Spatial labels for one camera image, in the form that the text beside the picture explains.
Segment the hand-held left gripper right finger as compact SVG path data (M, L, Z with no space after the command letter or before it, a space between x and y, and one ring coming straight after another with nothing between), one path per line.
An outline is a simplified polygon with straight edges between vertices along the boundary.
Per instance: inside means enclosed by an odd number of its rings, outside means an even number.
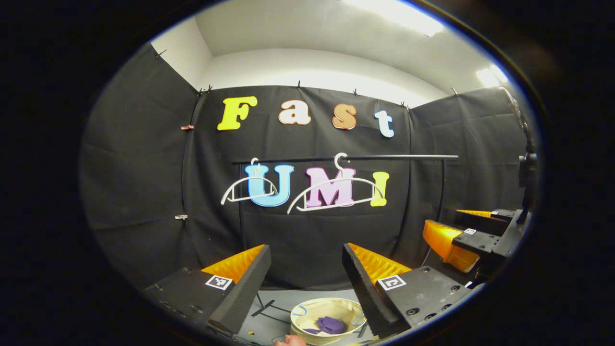
M433 267L409 270L352 243L344 244L342 262L367 324L380 339L422 328L473 294Z

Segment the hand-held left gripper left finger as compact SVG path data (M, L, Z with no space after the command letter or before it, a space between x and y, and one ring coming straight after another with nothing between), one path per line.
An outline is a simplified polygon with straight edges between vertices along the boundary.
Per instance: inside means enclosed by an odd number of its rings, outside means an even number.
M259 245L204 269L180 269L147 287L144 295L194 331L237 334L270 265L270 246Z

